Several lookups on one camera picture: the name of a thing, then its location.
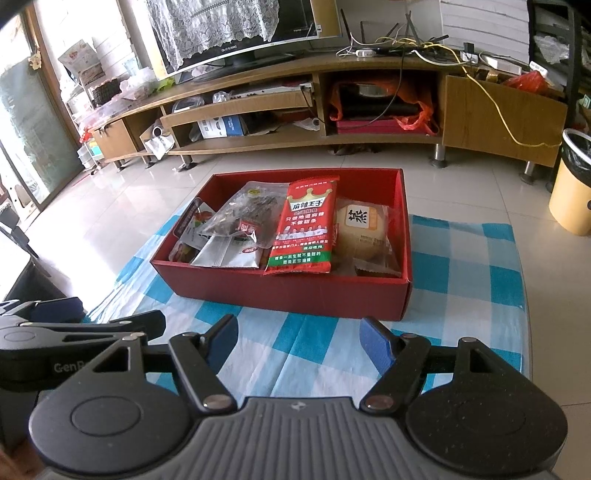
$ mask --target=checkered tablecloth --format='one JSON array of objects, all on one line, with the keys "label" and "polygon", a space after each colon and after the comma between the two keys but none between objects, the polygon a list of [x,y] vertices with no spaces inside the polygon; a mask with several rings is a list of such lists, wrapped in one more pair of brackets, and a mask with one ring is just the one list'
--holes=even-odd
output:
[{"label": "checkered tablecloth", "polygon": [[[240,404],[245,396],[350,396],[355,404],[378,379],[359,343],[359,320],[258,310],[175,295],[150,265],[177,212],[129,261],[110,295],[90,312],[95,322],[160,309],[165,334],[203,333],[224,314],[239,321],[239,340],[219,378]],[[521,266],[510,225],[411,217],[414,289],[394,333],[434,345],[474,336],[529,377],[529,328]],[[425,390],[448,382],[429,375]],[[169,374],[149,380],[173,388]]]}]

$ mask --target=ridged gray panel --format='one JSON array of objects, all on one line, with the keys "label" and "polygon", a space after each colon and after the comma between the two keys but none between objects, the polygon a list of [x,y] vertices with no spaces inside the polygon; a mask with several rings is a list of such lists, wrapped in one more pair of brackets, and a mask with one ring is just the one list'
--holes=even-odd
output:
[{"label": "ridged gray panel", "polygon": [[[468,479],[416,452],[395,421],[357,411],[350,398],[250,398],[234,415],[205,419],[174,459],[132,478]],[[527,480],[554,478],[540,473]],[[46,471],[40,480],[67,478]]]}]

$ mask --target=trash can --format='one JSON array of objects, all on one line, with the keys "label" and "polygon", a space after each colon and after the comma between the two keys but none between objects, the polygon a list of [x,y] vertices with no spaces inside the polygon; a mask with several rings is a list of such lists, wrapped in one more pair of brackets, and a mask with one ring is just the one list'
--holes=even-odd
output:
[{"label": "trash can", "polygon": [[563,133],[550,212],[569,232],[580,236],[591,233],[591,137],[577,130]]}]

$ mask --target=tv cabinet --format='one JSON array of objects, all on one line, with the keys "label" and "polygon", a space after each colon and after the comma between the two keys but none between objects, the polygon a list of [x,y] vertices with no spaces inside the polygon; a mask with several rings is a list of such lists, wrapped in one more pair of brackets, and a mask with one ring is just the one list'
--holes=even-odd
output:
[{"label": "tv cabinet", "polygon": [[[438,167],[445,166],[446,147],[499,154],[550,167],[554,165],[559,147],[520,147],[514,143],[493,103],[473,82],[463,77],[459,67],[437,67],[416,57],[404,59],[404,70],[425,72],[434,78],[433,101],[436,107],[435,120],[440,127],[439,135],[336,133],[327,107],[331,81],[352,71],[396,72],[400,70],[400,63],[401,59],[398,57],[358,59],[319,54],[216,80],[187,82],[151,96],[128,112],[95,128],[92,133],[105,160],[117,162],[119,167],[122,160],[150,156],[144,150],[139,136],[158,118],[174,135],[175,147],[168,154],[180,155],[186,167],[191,164],[191,155],[311,145],[395,143],[434,145],[433,164]],[[248,83],[288,77],[309,78],[314,86],[313,93],[307,98],[304,98],[302,92],[272,93],[172,113],[173,104],[182,98],[220,90],[229,91]],[[565,104],[490,82],[482,82],[482,85],[497,101],[509,127],[522,142],[545,142],[548,145],[561,143],[567,112]],[[283,125],[267,135],[215,138],[198,142],[188,140],[192,123],[200,119],[255,111],[306,108],[308,103],[321,120],[320,131]]]}]

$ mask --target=white lace cover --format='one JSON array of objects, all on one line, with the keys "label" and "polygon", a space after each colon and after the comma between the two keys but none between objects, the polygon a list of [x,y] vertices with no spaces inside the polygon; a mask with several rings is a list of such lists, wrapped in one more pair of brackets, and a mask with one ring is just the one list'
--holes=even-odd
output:
[{"label": "white lace cover", "polygon": [[260,35],[270,41],[279,23],[279,0],[145,0],[168,61],[184,59],[232,40]]}]

